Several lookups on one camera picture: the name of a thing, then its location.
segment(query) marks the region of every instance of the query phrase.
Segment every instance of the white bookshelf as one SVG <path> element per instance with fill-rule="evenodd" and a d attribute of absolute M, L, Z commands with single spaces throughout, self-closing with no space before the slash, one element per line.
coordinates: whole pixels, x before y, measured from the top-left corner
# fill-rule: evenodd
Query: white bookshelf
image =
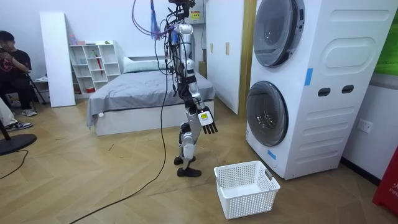
<path fill-rule="evenodd" d="M 81 91 L 80 96 L 76 95 L 77 98 L 90 97 L 87 88 L 98 90 L 121 74 L 116 42 L 109 43 L 69 46 L 73 82 L 77 83 L 74 86 L 78 85 Z"/>

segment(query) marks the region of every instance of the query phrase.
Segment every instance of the green wall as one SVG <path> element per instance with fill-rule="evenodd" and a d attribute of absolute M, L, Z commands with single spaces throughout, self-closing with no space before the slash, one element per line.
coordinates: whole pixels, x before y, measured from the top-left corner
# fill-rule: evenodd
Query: green wall
<path fill-rule="evenodd" d="M 398 13 L 392 21 L 374 72 L 398 76 Z"/>

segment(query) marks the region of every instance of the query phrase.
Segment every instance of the white laundry basket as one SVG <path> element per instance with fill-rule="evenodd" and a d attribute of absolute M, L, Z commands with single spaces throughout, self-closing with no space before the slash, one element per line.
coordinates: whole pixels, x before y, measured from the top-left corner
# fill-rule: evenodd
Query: white laundry basket
<path fill-rule="evenodd" d="M 215 167 L 217 193 L 225 218 L 272 209 L 280 185 L 260 161 Z"/>

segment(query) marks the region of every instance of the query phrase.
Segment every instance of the floor cable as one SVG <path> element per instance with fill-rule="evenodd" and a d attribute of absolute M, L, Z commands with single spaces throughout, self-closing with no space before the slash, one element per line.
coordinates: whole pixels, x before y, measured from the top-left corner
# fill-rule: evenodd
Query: floor cable
<path fill-rule="evenodd" d="M 26 156 L 29 154 L 29 151 L 28 151 L 28 150 L 20 150 L 20 151 L 15 151 L 15 152 L 13 152 L 13 153 L 16 153 L 16 152 L 26 152 L 26 153 L 25 153 L 25 156 L 24 156 L 24 158 L 23 158 L 23 160 L 22 160 L 22 162 L 21 162 L 21 164 L 19 165 L 18 168 L 14 169 L 11 173 L 5 175 L 4 177 L 0 177 L 0 180 L 1 180 L 1 179 L 4 179 L 4 178 L 6 178 L 6 177 L 8 177 L 9 175 L 11 175 L 11 174 L 13 174 L 13 173 L 15 173 L 15 171 L 19 170 L 19 168 L 21 168 L 22 165 L 24 165 Z"/>
<path fill-rule="evenodd" d="M 97 209 L 97 210 L 95 210 L 95 211 L 92 211 L 92 212 L 90 212 L 89 214 L 87 214 L 87 215 L 85 215 L 85 216 L 83 216 L 83 217 L 80 217 L 80 218 L 76 219 L 75 221 L 71 222 L 70 224 L 74 224 L 74 223 L 76 223 L 76 222 L 78 222 L 78 221 L 80 221 L 80 220 L 82 220 L 82 219 L 84 219 L 84 218 L 86 218 L 86 217 L 88 217 L 88 216 L 90 216 L 90 215 L 96 213 L 96 212 L 101 211 L 102 209 L 108 208 L 108 207 L 110 207 L 110 206 L 112 206 L 112 205 L 114 205 L 114 204 L 117 204 L 117 203 L 119 203 L 119 202 L 123 202 L 123 201 L 125 201 L 125 200 L 127 200 L 127 199 L 133 197 L 135 194 L 137 194 L 138 192 L 140 192 L 141 190 L 143 190 L 143 189 L 144 189 L 146 186 L 148 186 L 150 183 L 152 183 L 153 181 L 155 181 L 155 180 L 159 177 L 160 173 L 162 173 L 163 168 L 164 168 L 164 165 L 166 164 L 166 144 L 165 144 L 165 142 L 164 142 L 164 137 L 163 137 L 163 108 L 164 108 L 164 103 L 165 103 L 165 101 L 166 101 L 167 92 L 168 92 L 168 90 L 169 90 L 169 89 L 168 89 L 168 86 L 167 86 L 167 85 L 168 85 L 168 83 L 167 83 L 167 82 L 168 82 L 168 81 L 167 81 L 167 77 L 168 77 L 168 75 L 167 75 L 167 70 L 166 70 L 166 75 L 165 75 L 165 77 L 166 77 L 166 93 L 165 93 L 165 95 L 164 95 L 164 99 L 163 99 L 163 103 L 162 103 L 162 108 L 161 108 L 161 110 L 160 110 L 160 133 L 161 133 L 161 135 L 162 135 L 162 141 L 163 141 L 164 160 L 163 160 L 162 168 L 160 169 L 159 173 L 157 174 L 157 176 L 156 176 L 154 179 L 152 179 L 150 182 L 146 183 L 146 185 L 144 185 L 141 189 L 139 189 L 138 191 L 134 192 L 133 194 L 128 195 L 127 197 L 124 197 L 124 198 L 122 198 L 122 199 L 120 199 L 120 200 L 117 200 L 117 201 L 115 201 L 115 202 L 113 202 L 113 203 L 111 203 L 111 204 L 105 205 L 105 206 L 103 206 L 103 207 L 101 207 L 101 208 L 99 208 L 99 209 Z"/>

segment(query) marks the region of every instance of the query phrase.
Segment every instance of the robot leg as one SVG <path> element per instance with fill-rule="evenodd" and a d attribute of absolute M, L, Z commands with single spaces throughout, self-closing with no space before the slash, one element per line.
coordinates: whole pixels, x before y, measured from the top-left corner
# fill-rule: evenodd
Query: robot leg
<path fill-rule="evenodd" d="M 186 114 L 187 114 L 188 124 L 189 124 L 191 132 L 192 132 L 193 140 L 196 143 L 196 141 L 199 138 L 200 131 L 201 131 L 201 124 L 200 124 L 198 115 L 196 114 L 196 110 L 194 108 L 191 109 L 191 112 L 190 112 L 190 110 L 187 109 Z M 182 147 L 182 139 L 183 139 L 182 127 L 183 127 L 183 125 L 186 125 L 186 124 L 183 123 L 180 126 L 180 134 L 179 134 L 179 138 L 178 138 L 178 146 L 180 148 L 180 155 L 178 155 L 178 157 L 176 157 L 174 159 L 174 165 L 183 164 L 183 147 Z M 190 162 L 193 162 L 195 160 L 196 160 L 196 157 L 194 156 L 190 160 Z"/>
<path fill-rule="evenodd" d="M 196 159 L 193 155 L 201 131 L 201 124 L 196 113 L 187 111 L 187 118 L 188 122 L 180 127 L 180 156 L 174 159 L 174 164 L 183 164 L 183 167 L 177 171 L 179 177 L 199 177 L 201 176 L 200 170 L 189 168 L 189 166 Z"/>

